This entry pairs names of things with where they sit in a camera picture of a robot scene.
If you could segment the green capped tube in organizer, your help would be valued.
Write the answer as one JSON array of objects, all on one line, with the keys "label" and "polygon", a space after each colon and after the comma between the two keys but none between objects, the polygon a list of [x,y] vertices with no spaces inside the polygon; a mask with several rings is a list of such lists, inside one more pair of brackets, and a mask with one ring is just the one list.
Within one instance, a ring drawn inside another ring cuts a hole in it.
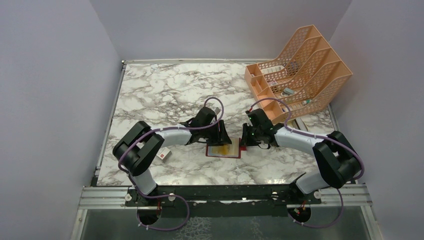
[{"label": "green capped tube in organizer", "polygon": [[306,106],[306,105],[308,105],[311,101],[312,101],[311,99],[306,99],[306,100],[303,100],[301,103],[302,103],[302,105],[303,105],[303,106]]}]

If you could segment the white box in organizer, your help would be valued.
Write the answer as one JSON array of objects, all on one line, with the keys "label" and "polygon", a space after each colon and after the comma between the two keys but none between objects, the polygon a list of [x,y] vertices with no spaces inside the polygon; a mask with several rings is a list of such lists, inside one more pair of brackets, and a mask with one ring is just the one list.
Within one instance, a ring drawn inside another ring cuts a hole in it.
[{"label": "white box in organizer", "polygon": [[263,68],[261,69],[261,72],[265,75],[265,74],[282,74],[284,73],[285,67],[283,65],[276,65],[276,66],[271,66],[271,67],[267,67],[267,68]]}]

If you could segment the aluminium frame rail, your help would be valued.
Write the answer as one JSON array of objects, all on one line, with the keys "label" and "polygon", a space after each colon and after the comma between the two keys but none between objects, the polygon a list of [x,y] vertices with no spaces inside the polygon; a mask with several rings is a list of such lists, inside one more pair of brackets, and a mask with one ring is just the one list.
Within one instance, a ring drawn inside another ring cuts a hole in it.
[{"label": "aluminium frame rail", "polygon": [[[126,197],[129,187],[85,187],[78,203],[79,210],[155,210],[157,204],[145,205],[135,203],[129,205]],[[371,207],[372,198],[365,184],[348,184],[336,190],[334,188],[320,189],[318,202],[308,200],[306,207],[337,207],[341,205],[341,192],[345,207]]]}]

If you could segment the grey item in organizer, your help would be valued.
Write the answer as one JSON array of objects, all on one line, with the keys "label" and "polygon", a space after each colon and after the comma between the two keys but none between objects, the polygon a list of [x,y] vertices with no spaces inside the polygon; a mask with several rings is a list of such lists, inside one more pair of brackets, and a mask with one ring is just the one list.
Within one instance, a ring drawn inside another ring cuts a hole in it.
[{"label": "grey item in organizer", "polygon": [[294,95],[295,93],[296,93],[296,92],[295,92],[294,90],[292,90],[291,88],[286,87],[286,88],[284,88],[284,89],[283,89],[283,91],[282,91],[281,95],[282,95],[283,97],[286,97],[286,96]]}]

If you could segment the peach plastic file organizer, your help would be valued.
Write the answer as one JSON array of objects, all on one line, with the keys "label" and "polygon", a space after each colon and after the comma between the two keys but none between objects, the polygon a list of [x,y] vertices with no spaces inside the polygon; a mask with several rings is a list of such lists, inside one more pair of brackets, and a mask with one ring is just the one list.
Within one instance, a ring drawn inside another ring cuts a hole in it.
[{"label": "peach plastic file organizer", "polygon": [[[279,65],[285,72],[261,72]],[[295,31],[275,59],[248,65],[244,79],[258,106],[276,124],[324,110],[352,74],[319,30],[307,25]],[[295,94],[282,96],[285,88]],[[312,101],[302,105],[308,99]]]}]

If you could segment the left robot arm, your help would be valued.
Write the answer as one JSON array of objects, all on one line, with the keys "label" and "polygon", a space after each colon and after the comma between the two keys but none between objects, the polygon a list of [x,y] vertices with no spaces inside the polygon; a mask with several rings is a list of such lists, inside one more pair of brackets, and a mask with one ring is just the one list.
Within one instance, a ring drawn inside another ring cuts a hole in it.
[{"label": "left robot arm", "polygon": [[112,154],[138,188],[138,199],[149,206],[157,200],[157,183],[150,166],[159,150],[193,143],[223,146],[231,142],[224,121],[204,106],[195,117],[175,126],[154,129],[145,121],[138,121],[114,146]]}]

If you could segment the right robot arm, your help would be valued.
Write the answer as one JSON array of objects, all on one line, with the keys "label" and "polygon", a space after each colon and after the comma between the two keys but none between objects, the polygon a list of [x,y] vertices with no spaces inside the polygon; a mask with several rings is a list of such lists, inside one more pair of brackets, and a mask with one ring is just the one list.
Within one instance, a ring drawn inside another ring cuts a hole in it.
[{"label": "right robot arm", "polygon": [[289,185],[289,199],[300,204],[310,193],[327,187],[339,189],[362,172],[361,161],[346,137],[339,131],[328,135],[297,130],[283,123],[273,124],[263,109],[246,111],[241,146],[291,148],[315,158],[318,169],[304,173]]}]

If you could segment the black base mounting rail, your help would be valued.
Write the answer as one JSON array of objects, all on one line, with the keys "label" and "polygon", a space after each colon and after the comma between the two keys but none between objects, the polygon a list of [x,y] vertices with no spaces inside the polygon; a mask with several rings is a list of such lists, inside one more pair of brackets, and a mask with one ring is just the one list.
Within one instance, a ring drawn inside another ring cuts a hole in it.
[{"label": "black base mounting rail", "polygon": [[322,201],[313,193],[302,194],[290,184],[247,184],[247,185],[159,185],[148,197],[140,195],[133,187],[124,195],[126,207],[186,208],[203,203],[241,203],[265,201],[284,205],[320,204]]}]

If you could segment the red leather card holder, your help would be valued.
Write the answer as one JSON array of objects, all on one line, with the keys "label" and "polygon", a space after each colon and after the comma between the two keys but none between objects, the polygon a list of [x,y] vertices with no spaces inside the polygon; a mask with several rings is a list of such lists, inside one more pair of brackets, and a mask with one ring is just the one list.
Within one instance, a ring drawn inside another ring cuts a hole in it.
[{"label": "red leather card holder", "polygon": [[246,151],[246,147],[241,145],[241,139],[239,137],[231,137],[230,144],[224,144],[220,146],[206,146],[206,157],[213,158],[230,158],[240,159],[242,151]]}]

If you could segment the small white card box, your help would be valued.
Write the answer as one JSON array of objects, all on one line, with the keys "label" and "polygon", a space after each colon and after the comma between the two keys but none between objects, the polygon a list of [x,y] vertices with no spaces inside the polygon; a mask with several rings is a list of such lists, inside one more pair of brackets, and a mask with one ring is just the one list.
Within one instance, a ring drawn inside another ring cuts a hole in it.
[{"label": "small white card box", "polygon": [[169,148],[167,147],[163,147],[161,149],[159,149],[159,151],[157,152],[156,156],[163,162],[165,162],[170,156],[171,156],[172,152]]}]

